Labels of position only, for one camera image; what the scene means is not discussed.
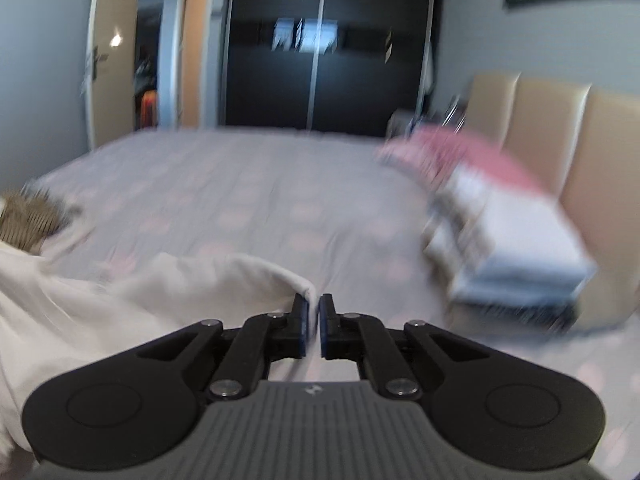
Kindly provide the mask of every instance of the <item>pillow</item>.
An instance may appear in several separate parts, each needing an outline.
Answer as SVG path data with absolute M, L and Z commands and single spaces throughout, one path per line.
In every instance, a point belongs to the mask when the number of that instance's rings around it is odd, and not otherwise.
M 409 139 L 392 139 L 378 158 L 409 171 L 421 184 L 438 187 L 463 163 L 502 187 L 543 194 L 542 185 L 515 158 L 472 130 L 422 124 Z

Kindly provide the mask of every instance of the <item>bed sheet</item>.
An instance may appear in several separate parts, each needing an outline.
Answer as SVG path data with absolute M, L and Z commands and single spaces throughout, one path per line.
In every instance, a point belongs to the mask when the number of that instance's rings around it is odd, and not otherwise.
M 380 166 L 379 141 L 287 130 L 144 131 L 41 179 L 97 219 L 59 259 L 63 276 L 104 282 L 153 256 L 260 256 L 334 295 L 338 312 L 387 326 L 443 326 L 443 299 L 420 251 L 426 192 Z M 640 470 L 640 320 L 614 332 L 487 340 L 577 377 L 603 400 L 594 464 L 612 480 Z M 313 380 L 356 380 L 350 363 L 316 363 Z

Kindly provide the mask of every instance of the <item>headboard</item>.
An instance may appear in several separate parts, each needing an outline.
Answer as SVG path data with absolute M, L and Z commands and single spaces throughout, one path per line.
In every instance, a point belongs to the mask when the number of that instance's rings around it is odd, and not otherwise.
M 640 289 L 640 97 L 519 73 L 480 73 L 465 127 L 516 156 L 580 230 L 599 270 L 580 295 L 576 327 L 611 326 L 631 316 Z M 453 325 L 468 323 L 462 310 L 452 306 Z

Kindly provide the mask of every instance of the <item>polka dot bed sheet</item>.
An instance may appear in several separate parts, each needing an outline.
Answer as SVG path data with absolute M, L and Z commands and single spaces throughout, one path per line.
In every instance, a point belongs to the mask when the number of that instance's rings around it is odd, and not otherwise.
M 379 145 L 248 128 L 149 130 L 118 140 L 40 180 L 82 203 L 97 224 L 56 268 L 106 282 L 161 252 L 248 253 L 332 293 L 339 312 L 372 314 L 392 328 L 415 318 L 443 326 L 442 296 L 420 250 L 426 192 L 376 163 Z M 612 480 L 640 471 L 640 319 L 614 332 L 482 342 L 589 385 L 607 410 L 593 463 Z M 350 363 L 316 359 L 305 378 L 357 373 Z

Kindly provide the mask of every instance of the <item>black wardrobe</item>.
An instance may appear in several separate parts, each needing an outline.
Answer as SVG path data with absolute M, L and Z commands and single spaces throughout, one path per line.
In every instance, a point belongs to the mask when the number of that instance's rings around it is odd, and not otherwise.
M 383 136 L 415 108 L 429 0 L 230 2 L 226 124 Z

